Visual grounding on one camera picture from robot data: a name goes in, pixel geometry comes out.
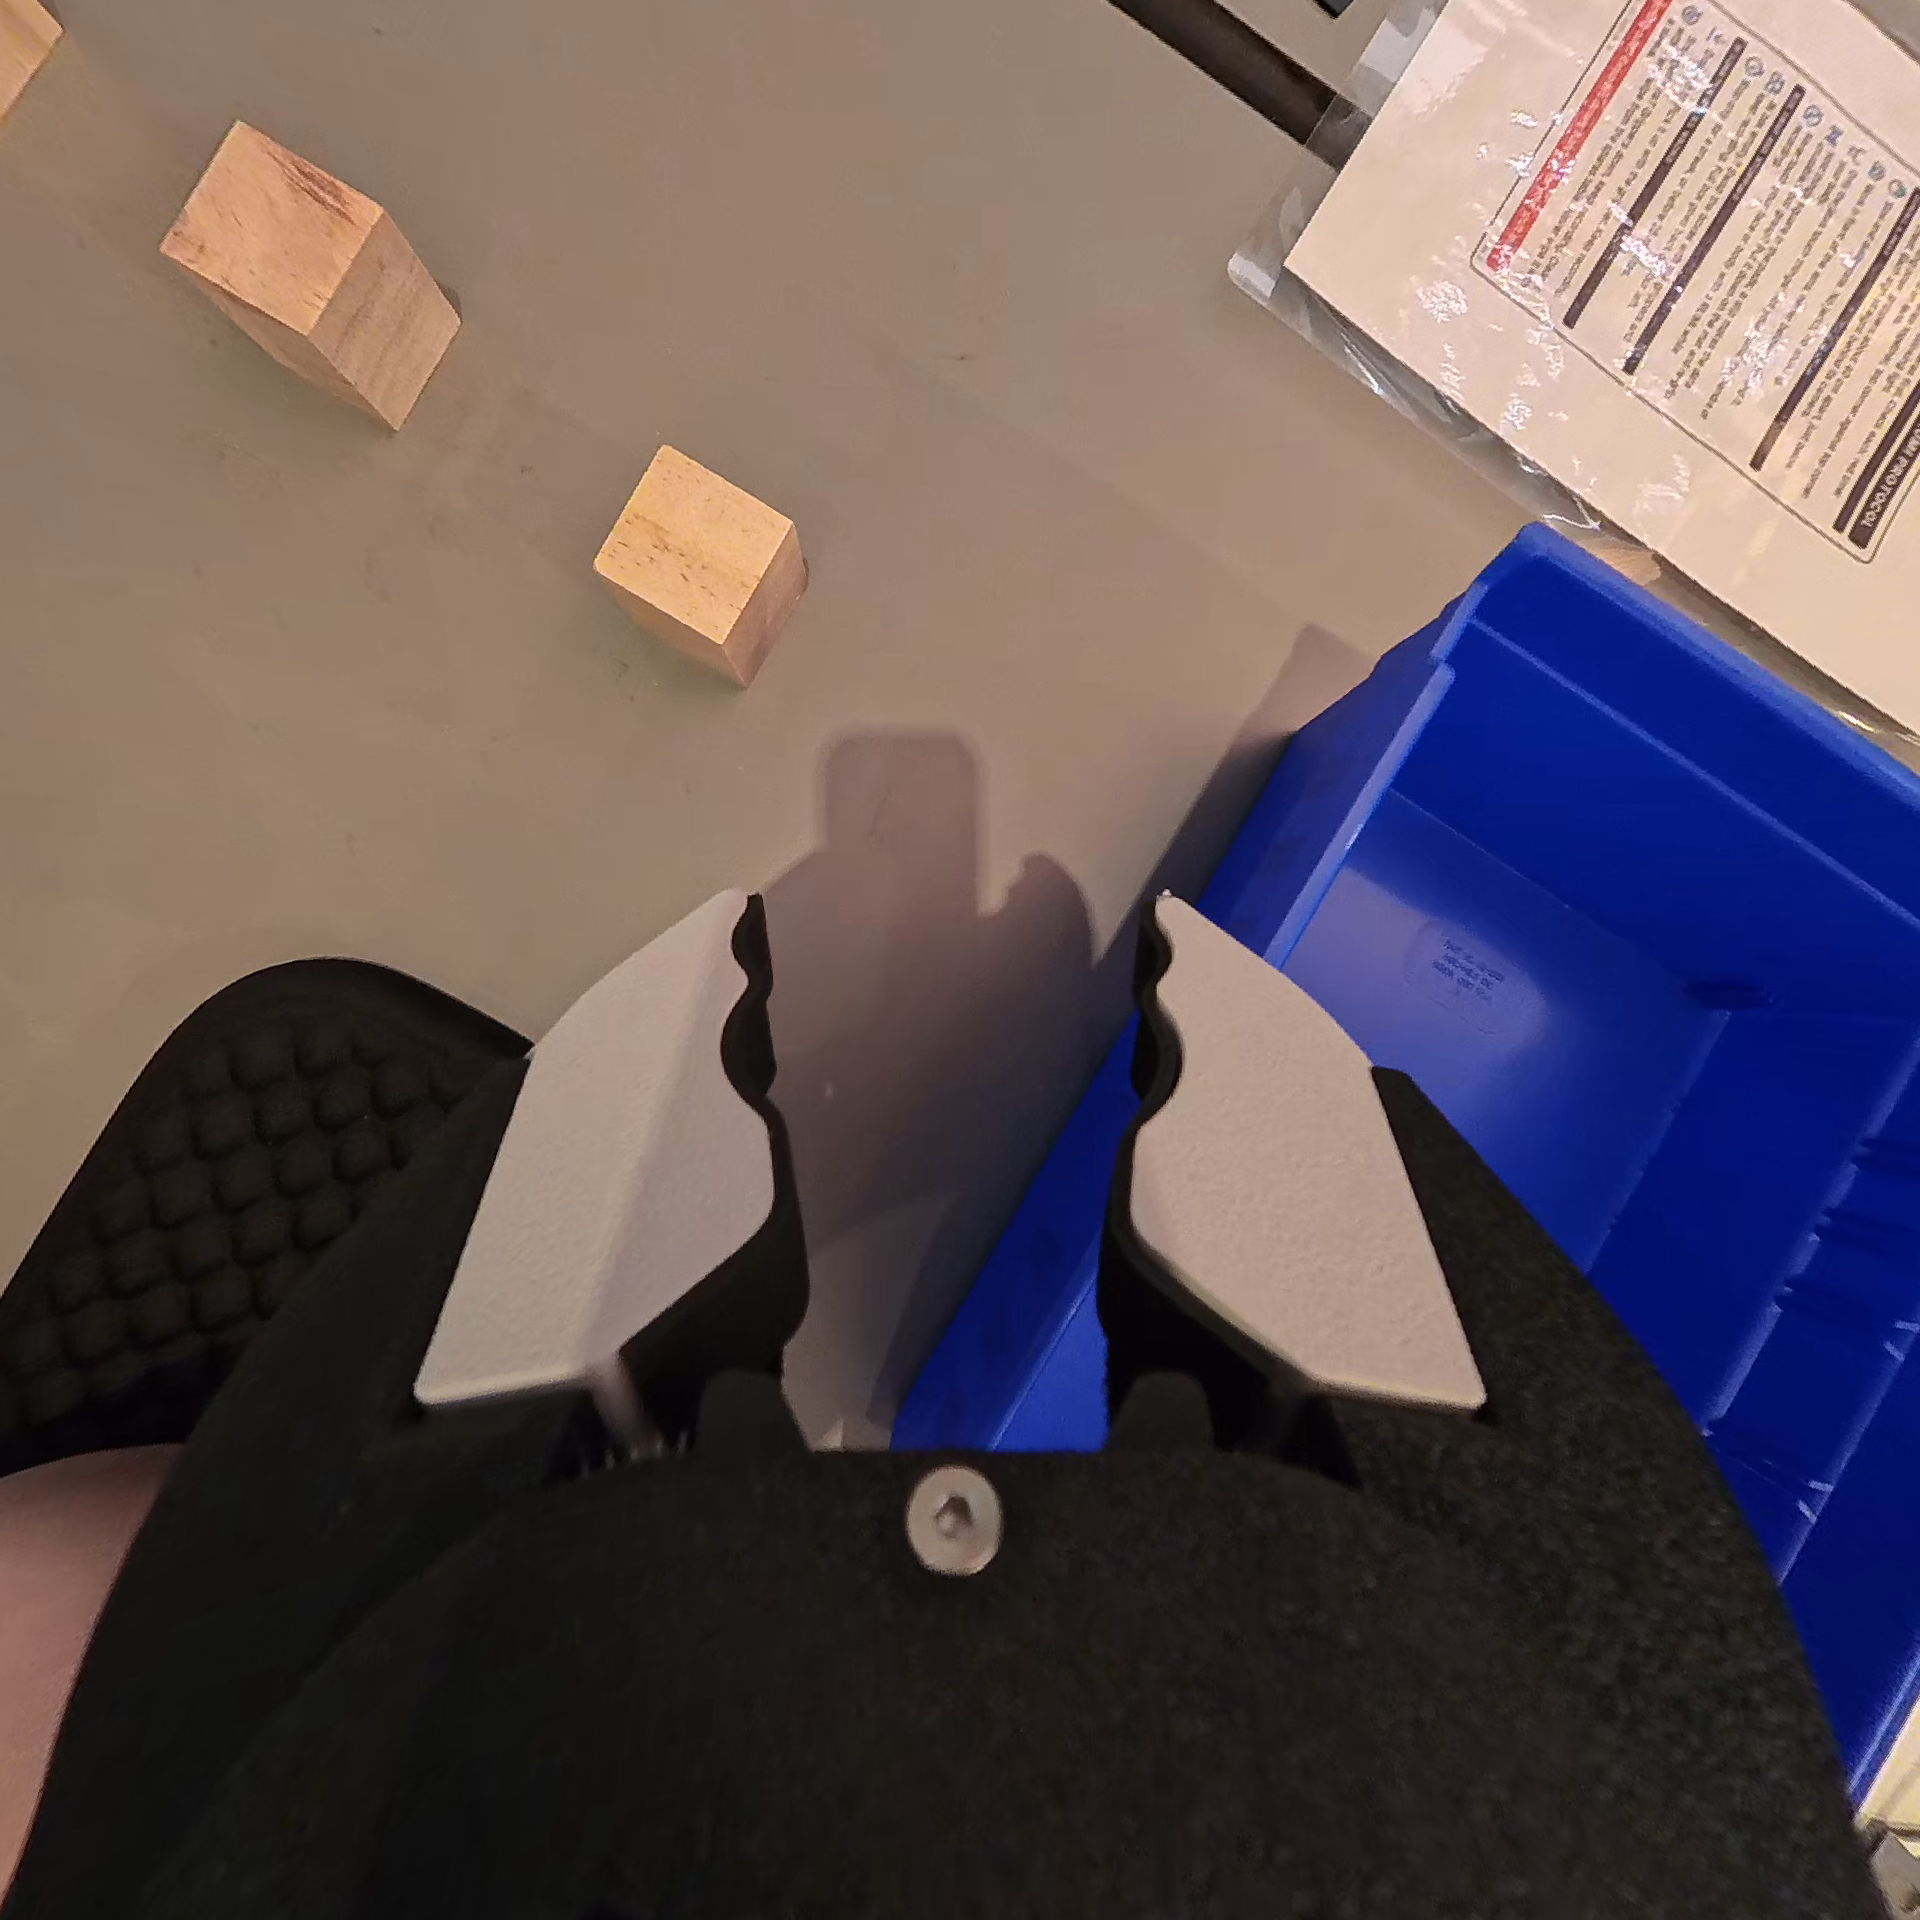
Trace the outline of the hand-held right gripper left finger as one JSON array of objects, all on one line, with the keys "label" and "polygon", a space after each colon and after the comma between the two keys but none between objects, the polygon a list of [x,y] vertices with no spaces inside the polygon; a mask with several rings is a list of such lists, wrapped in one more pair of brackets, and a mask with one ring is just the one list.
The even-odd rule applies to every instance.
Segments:
[{"label": "hand-held right gripper left finger", "polygon": [[584,1392],[673,1449],[705,1385],[782,1380],[809,1306],[772,1098],[763,901],[726,889],[535,1045],[416,1373],[422,1408]]}]

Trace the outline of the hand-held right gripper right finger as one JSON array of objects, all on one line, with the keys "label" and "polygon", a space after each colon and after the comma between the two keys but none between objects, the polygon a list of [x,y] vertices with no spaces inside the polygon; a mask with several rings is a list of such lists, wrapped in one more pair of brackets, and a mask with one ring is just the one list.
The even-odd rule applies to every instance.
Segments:
[{"label": "hand-held right gripper right finger", "polygon": [[1149,1408],[1221,1449],[1277,1445],[1311,1400],[1478,1415],[1365,1050],[1176,895],[1143,911],[1135,1009],[1096,1250],[1108,1438]]}]

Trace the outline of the blue plastic bin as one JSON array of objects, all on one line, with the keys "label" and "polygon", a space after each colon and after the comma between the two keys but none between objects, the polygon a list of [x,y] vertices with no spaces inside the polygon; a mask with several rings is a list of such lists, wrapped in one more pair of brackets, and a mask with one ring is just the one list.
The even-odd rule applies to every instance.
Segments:
[{"label": "blue plastic bin", "polygon": [[1548,529],[1285,746],[1195,910],[1644,1348],[1915,1828],[1915,773]]}]

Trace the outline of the light wooden cube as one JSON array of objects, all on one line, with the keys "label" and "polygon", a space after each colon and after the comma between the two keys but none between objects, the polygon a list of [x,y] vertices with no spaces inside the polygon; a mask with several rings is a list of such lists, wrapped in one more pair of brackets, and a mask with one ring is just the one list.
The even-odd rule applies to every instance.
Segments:
[{"label": "light wooden cube", "polygon": [[6,118],[24,87],[52,57],[63,28],[43,1],[33,0],[3,0],[0,14],[0,114]]},{"label": "light wooden cube", "polygon": [[383,206],[232,120],[159,253],[275,364],[399,430],[462,316]]},{"label": "light wooden cube", "polygon": [[644,632],[734,687],[761,671],[809,583],[792,519],[663,442],[592,576]]}]

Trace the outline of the person's right forearm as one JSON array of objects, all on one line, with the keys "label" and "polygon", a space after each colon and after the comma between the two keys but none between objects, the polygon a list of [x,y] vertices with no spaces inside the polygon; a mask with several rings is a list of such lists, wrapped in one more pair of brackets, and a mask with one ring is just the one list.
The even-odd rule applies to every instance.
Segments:
[{"label": "person's right forearm", "polygon": [[94,1625],[177,1447],[69,1455],[3,1479],[3,1853],[19,1858]]}]

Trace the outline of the black quilted wrist rest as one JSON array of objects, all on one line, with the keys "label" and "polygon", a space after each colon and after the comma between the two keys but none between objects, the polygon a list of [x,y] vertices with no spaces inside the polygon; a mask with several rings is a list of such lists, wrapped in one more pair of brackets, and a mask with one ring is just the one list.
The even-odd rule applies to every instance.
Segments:
[{"label": "black quilted wrist rest", "polygon": [[3,1295],[3,1472],[177,1445],[373,1200],[531,1039],[349,958],[264,967],[155,1048]]}]

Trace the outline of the white printed paper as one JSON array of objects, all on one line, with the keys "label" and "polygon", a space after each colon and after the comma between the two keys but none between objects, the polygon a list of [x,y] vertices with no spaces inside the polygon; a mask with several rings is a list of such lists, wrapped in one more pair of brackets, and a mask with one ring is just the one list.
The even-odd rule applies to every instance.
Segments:
[{"label": "white printed paper", "polygon": [[1915,4],[1391,4],[1235,286],[1915,737]]}]

